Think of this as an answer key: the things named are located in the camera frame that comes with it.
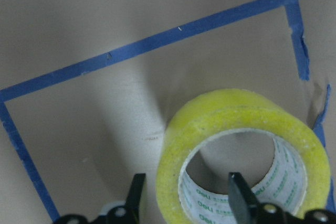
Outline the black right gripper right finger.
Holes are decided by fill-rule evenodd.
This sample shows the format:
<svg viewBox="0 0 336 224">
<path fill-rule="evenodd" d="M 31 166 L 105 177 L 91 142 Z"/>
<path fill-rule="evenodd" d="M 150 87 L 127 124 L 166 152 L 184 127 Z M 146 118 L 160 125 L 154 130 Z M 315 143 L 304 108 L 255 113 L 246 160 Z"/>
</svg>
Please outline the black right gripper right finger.
<svg viewBox="0 0 336 224">
<path fill-rule="evenodd" d="M 228 202 L 237 223 L 256 223 L 259 201 L 239 172 L 228 175 Z"/>
</svg>

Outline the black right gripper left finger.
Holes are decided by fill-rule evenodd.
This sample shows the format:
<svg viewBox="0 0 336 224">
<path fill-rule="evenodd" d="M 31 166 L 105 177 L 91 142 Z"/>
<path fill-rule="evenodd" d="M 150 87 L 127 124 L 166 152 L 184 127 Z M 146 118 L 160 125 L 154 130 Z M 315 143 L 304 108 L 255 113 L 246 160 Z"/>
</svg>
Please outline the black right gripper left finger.
<svg viewBox="0 0 336 224">
<path fill-rule="evenodd" d="M 141 223 L 145 210 L 145 189 L 146 174 L 135 174 L 124 204 L 127 211 L 126 223 Z"/>
</svg>

